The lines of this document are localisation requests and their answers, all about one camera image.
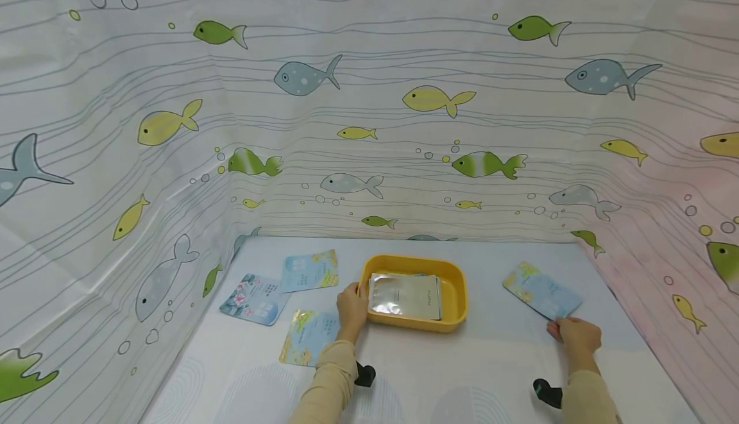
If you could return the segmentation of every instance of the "yellow fish print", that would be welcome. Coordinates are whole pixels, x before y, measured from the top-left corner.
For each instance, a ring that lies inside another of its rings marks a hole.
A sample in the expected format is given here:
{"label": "yellow fish print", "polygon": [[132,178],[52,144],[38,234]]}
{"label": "yellow fish print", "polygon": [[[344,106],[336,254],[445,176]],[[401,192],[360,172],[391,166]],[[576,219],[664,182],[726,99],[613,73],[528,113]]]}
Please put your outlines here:
{"label": "yellow fish print", "polygon": [[482,209],[482,201],[459,201],[455,206],[459,207],[460,209],[470,209],[470,207],[477,207],[477,209]]}
{"label": "yellow fish print", "polygon": [[150,147],[162,145],[174,137],[180,126],[185,126],[190,131],[198,131],[198,124],[192,117],[199,112],[201,106],[203,100],[197,99],[188,103],[181,115],[172,112],[149,113],[139,124],[138,142]]}
{"label": "yellow fish print", "polygon": [[634,145],[628,140],[623,139],[609,140],[607,142],[603,142],[601,144],[601,147],[605,148],[608,151],[612,151],[617,155],[621,155],[627,158],[634,158],[634,160],[637,160],[639,167],[641,167],[641,163],[648,156],[645,152],[639,150],[638,146]]}
{"label": "yellow fish print", "polygon": [[422,85],[405,94],[403,103],[417,112],[435,112],[439,108],[446,107],[447,114],[456,118],[457,105],[469,102],[476,94],[476,92],[462,92],[449,99],[443,90],[433,85]]}
{"label": "yellow fish print", "polygon": [[697,319],[695,315],[693,315],[692,306],[686,298],[678,296],[677,294],[673,294],[672,303],[675,303],[677,311],[680,312],[680,315],[682,315],[683,318],[685,318],[686,320],[690,320],[693,322],[693,324],[695,324],[696,334],[699,334],[701,332],[701,328],[705,328],[708,326],[703,321]]}
{"label": "yellow fish print", "polygon": [[343,128],[337,132],[336,135],[342,139],[349,140],[360,140],[366,137],[371,137],[377,140],[377,129],[364,129],[364,128]]}
{"label": "yellow fish print", "polygon": [[126,212],[123,213],[120,219],[118,219],[115,231],[113,232],[113,241],[121,239],[123,236],[131,233],[131,230],[134,229],[134,226],[136,226],[139,219],[141,219],[143,207],[150,204],[151,203],[146,201],[146,198],[141,195],[141,198],[135,205],[128,207]]}
{"label": "yellow fish print", "polygon": [[739,132],[701,138],[701,148],[717,157],[739,158]]}
{"label": "yellow fish print", "polygon": [[261,205],[263,202],[264,202],[264,200],[262,200],[260,202],[256,202],[253,199],[248,199],[247,198],[247,199],[244,200],[244,206],[247,206],[249,209],[254,209],[254,207],[257,207],[257,206]]}

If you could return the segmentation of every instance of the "fish print curtain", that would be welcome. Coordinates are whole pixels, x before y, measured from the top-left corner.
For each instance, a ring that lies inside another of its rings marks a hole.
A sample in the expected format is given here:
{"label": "fish print curtain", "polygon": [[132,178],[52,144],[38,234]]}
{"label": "fish print curtain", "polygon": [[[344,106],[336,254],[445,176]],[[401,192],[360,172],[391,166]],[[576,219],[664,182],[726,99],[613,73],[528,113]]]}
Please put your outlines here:
{"label": "fish print curtain", "polygon": [[577,242],[733,422],[738,5],[0,0],[0,423],[136,423],[252,235]]}

